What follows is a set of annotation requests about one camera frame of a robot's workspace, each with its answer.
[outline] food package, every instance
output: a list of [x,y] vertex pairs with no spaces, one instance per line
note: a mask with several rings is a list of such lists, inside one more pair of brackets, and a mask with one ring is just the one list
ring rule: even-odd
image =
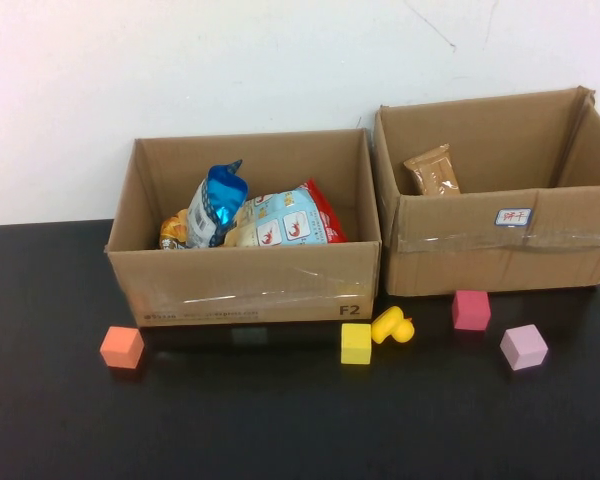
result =
[[187,248],[186,208],[162,222],[162,227],[160,228],[160,248],[163,250]]
[[236,175],[242,160],[209,169],[187,212],[187,247],[222,245],[234,218],[247,199],[247,183]]
[[422,195],[459,195],[449,145],[413,157],[404,166],[413,174]]
[[225,246],[316,245],[346,242],[336,215],[313,180],[290,192],[245,203]]

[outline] open cardboard box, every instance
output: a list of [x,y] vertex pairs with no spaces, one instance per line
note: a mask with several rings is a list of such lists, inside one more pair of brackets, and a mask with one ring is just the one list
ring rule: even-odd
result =
[[[600,283],[600,115],[585,88],[376,115],[393,295]],[[461,195],[421,196],[403,162],[451,145]]]
[[[349,243],[162,251],[163,220],[237,159],[249,198],[313,177]],[[365,130],[136,140],[107,253],[139,326],[368,319],[381,239]]]

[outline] red snack bag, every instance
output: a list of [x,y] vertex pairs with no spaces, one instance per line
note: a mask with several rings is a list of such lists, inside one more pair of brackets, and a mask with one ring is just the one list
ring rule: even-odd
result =
[[333,211],[333,208],[331,208],[331,205],[325,196],[316,186],[313,178],[310,178],[308,182],[303,183],[301,187],[304,187],[309,191],[309,195],[311,195],[316,207],[318,207],[322,225],[324,225],[324,229],[327,232],[327,241],[329,243],[345,243],[347,241],[347,237],[344,234],[344,230],[342,230],[342,227],[340,226],[338,217],[336,217],[336,213]]
[[295,190],[248,200],[227,233],[226,247],[324,245],[347,238],[335,212],[311,179]]

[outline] toy duck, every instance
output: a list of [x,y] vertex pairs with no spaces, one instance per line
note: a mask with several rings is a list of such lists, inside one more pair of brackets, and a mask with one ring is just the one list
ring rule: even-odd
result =
[[400,307],[391,307],[371,324],[371,338],[380,344],[391,335],[397,342],[406,343],[413,338],[415,329],[410,318],[404,318]]

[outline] brown snack package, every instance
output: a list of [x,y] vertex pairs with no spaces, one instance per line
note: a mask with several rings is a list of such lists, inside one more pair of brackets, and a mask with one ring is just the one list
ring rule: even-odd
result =
[[460,194],[448,144],[410,158],[404,166],[413,174],[422,195]]
[[160,248],[162,250],[187,248],[186,208],[162,222],[162,227],[160,228]]

